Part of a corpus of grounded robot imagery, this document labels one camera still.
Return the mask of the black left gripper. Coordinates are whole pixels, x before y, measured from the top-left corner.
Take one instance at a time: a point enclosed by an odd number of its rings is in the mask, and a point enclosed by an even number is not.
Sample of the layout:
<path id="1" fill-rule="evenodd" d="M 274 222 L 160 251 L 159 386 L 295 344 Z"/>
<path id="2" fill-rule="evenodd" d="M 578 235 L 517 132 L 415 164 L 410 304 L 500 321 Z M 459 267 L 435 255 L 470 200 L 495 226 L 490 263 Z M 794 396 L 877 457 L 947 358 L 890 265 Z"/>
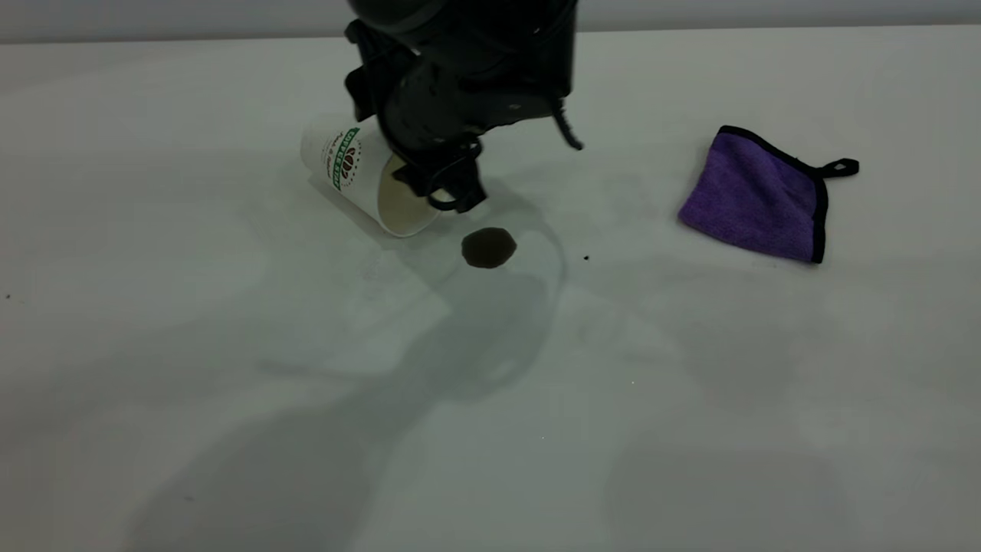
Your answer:
<path id="1" fill-rule="evenodd" d="M 564 100 L 573 54 L 537 54 L 505 74 L 473 80 L 421 57 L 379 55 L 347 74 L 358 122 L 376 118 L 393 158 L 392 178 L 439 211 L 466 213 L 487 199 L 477 158 L 480 137 L 515 123 L 551 118 L 568 146 L 574 135 Z M 438 166 L 446 165 L 435 174 Z M 451 199 L 441 199 L 439 191 Z"/>

